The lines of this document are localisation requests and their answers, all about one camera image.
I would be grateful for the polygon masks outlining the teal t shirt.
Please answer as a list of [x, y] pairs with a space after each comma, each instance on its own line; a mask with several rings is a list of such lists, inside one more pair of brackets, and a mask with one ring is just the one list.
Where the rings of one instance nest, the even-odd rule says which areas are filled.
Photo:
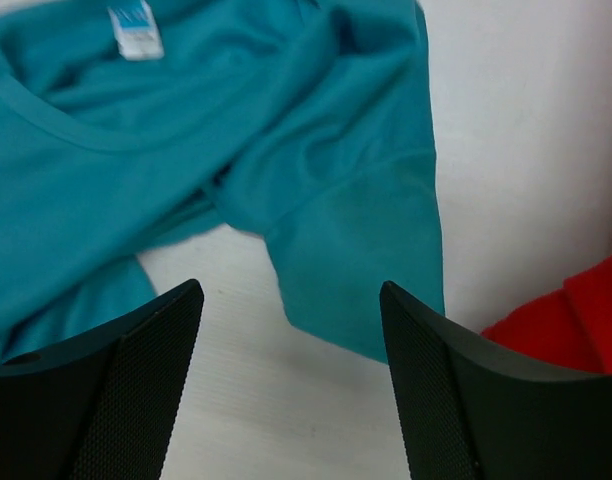
[[263, 238], [294, 327], [384, 361], [384, 282], [444, 308], [422, 8], [150, 8], [138, 61], [136, 1], [0, 16], [0, 362], [149, 302], [138, 255], [221, 224]]

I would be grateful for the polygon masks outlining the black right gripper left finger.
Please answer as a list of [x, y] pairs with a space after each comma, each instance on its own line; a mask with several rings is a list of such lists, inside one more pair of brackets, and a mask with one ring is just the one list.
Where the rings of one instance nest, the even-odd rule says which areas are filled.
[[157, 479], [204, 296], [191, 279], [0, 365], [0, 479]]

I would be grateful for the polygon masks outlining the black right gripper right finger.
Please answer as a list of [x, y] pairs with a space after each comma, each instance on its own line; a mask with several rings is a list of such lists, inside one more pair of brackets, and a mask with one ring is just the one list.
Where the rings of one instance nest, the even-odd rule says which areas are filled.
[[414, 479], [612, 479], [612, 375], [509, 350], [387, 282], [385, 345]]

